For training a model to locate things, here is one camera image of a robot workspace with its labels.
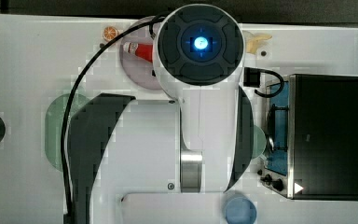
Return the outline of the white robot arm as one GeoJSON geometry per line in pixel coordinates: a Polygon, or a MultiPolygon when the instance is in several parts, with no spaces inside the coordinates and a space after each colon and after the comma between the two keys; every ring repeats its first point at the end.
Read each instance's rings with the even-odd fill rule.
{"type": "Polygon", "coordinates": [[[179,7],[160,24],[152,61],[167,100],[101,93],[71,118],[70,224],[123,224],[132,193],[224,192],[249,165],[254,121],[237,22],[219,7],[179,7]]]}

